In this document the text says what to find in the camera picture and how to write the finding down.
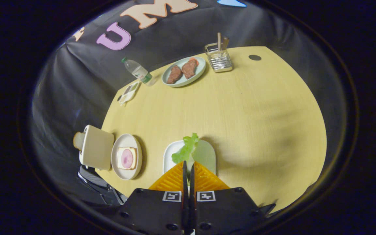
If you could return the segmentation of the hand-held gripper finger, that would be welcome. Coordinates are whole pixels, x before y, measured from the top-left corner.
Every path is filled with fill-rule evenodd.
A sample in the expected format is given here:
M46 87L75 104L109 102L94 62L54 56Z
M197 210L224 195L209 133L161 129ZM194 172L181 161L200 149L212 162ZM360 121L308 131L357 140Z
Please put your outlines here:
M175 165L149 189L137 188L118 210L118 223L143 235L182 235L188 220L186 162Z
M243 187L231 188L195 162L190 174L190 229L196 235L240 235L267 220Z

